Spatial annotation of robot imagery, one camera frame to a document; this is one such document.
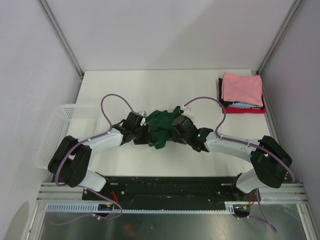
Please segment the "green t shirt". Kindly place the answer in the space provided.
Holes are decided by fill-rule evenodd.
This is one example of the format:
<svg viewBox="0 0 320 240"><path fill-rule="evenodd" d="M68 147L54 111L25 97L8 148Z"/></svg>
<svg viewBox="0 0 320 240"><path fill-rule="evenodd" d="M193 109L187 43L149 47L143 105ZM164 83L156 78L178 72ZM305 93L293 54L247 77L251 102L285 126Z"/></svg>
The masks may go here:
<svg viewBox="0 0 320 240"><path fill-rule="evenodd" d="M181 115L181 108L176 106L174 110L155 110L147 118L146 123L150 131L150 147L156 150L162 149L166 143L172 140L173 121Z"/></svg>

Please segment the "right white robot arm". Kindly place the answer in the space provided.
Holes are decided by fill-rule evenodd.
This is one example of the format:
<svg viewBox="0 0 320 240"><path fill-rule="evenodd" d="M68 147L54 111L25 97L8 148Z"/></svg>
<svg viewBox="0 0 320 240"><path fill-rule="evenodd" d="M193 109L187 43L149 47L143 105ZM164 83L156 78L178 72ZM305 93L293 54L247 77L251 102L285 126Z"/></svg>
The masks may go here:
<svg viewBox="0 0 320 240"><path fill-rule="evenodd" d="M173 120L172 126L174 142L189 145L196 152L222 153L252 164L253 169L238 174L233 180L230 194L237 201L257 188L278 189L285 182L292 159L270 136L260 140L233 138L210 128L197 128L184 115Z"/></svg>

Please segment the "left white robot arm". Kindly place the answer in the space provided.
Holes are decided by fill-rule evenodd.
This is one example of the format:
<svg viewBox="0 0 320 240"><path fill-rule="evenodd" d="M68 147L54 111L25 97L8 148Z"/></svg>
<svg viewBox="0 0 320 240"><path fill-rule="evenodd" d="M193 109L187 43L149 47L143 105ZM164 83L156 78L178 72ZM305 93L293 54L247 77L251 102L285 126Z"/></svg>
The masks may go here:
<svg viewBox="0 0 320 240"><path fill-rule="evenodd" d="M88 169L91 159L107 149L119 147L133 141L135 144L148 144L150 127L146 123L145 111L131 111L127 118L112 129L82 141L68 135L63 138L53 154L47 169L58 177L58 182L71 188L92 189L100 200L110 196L111 188L101 174Z"/></svg>

